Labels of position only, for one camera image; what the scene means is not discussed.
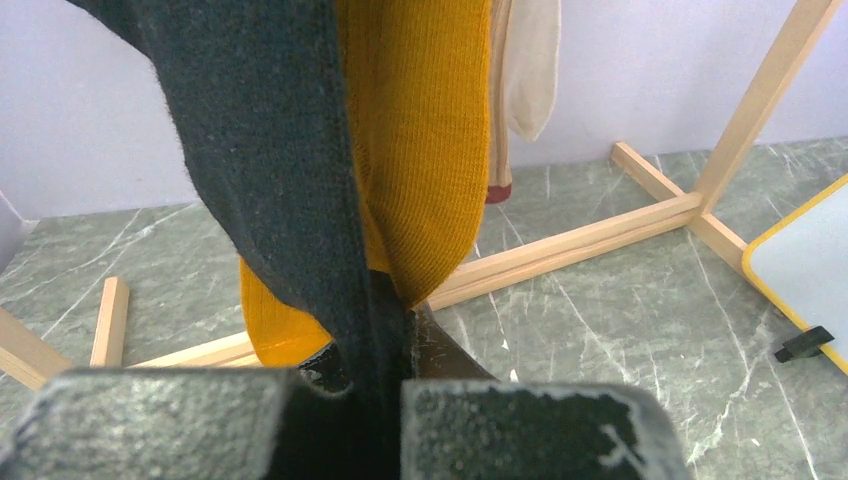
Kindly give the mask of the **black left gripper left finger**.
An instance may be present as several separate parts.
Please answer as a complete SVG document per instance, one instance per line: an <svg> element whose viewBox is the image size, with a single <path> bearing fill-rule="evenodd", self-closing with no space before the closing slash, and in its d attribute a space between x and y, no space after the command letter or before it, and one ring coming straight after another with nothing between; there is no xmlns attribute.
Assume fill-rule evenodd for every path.
<svg viewBox="0 0 848 480"><path fill-rule="evenodd" d="M50 380L1 454L4 479L260 479L293 375L76 370Z"/></svg>

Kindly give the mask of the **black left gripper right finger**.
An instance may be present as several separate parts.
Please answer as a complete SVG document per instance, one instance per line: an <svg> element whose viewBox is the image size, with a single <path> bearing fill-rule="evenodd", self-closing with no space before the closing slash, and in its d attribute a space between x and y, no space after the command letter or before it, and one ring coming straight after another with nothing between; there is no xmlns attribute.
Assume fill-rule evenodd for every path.
<svg viewBox="0 0 848 480"><path fill-rule="evenodd" d="M403 479L688 479L669 415L604 383L409 381Z"/></svg>

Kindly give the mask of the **wooden drying rack frame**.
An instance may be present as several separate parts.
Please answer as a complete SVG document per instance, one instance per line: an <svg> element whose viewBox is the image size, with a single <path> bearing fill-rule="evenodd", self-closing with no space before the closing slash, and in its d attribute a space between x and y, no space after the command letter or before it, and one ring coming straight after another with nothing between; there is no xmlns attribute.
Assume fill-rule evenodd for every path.
<svg viewBox="0 0 848 480"><path fill-rule="evenodd" d="M747 273L749 245L712 210L746 159L807 57L844 1L796 1L777 37L695 182L683 190L625 142L610 158L656 203L577 229L484 257L458 267L429 298L439 310L497 289L688 227L763 294ZM122 366L129 289L118 277L104 280L90 365ZM37 390L71 368L71 361L1 308L1 371ZM229 335L132 367L260 367L246 332Z"/></svg>

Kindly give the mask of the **beige purple striped sock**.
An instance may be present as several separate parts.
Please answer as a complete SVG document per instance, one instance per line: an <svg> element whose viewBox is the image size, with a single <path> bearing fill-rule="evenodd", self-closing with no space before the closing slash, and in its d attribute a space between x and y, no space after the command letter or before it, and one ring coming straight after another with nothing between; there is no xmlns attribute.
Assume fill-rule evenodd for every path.
<svg viewBox="0 0 848 480"><path fill-rule="evenodd" d="M491 7L490 150L489 180L485 200L487 205L506 201L512 192L508 128L504 107L505 53L512 2L494 0Z"/></svg>

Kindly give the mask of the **mustard yellow striped sock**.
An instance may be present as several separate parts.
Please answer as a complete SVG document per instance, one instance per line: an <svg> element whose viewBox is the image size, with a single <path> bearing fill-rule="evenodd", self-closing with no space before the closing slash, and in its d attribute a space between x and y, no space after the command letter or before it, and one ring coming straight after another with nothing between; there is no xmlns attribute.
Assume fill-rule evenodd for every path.
<svg viewBox="0 0 848 480"><path fill-rule="evenodd" d="M416 307L482 220L492 5L340 1L336 14L367 263Z"/></svg>

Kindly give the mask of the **black sock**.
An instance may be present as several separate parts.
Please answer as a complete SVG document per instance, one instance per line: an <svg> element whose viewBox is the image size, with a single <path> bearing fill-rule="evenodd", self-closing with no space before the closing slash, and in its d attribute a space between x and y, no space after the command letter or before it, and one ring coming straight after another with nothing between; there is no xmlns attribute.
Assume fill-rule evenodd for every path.
<svg viewBox="0 0 848 480"><path fill-rule="evenodd" d="M330 334L337 393L281 420L273 476L396 479L413 313L367 266L331 1L83 1L155 68L186 170L248 267Z"/></svg>

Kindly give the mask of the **yellow framed whiteboard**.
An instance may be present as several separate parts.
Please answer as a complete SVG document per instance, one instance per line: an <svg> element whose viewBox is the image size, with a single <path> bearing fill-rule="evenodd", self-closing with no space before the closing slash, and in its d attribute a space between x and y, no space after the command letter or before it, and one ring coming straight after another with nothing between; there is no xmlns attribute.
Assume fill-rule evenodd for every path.
<svg viewBox="0 0 848 480"><path fill-rule="evenodd" d="M823 354L846 372L847 178L751 242L741 265L747 280L800 330L775 359Z"/></svg>

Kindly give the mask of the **white sock left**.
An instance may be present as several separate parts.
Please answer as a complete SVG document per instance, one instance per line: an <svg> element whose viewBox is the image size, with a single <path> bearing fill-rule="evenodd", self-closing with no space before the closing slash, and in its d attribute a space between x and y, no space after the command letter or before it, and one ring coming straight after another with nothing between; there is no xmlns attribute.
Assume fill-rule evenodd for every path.
<svg viewBox="0 0 848 480"><path fill-rule="evenodd" d="M526 142L546 128L557 96L560 0L511 3L506 32L503 102L509 129Z"/></svg>

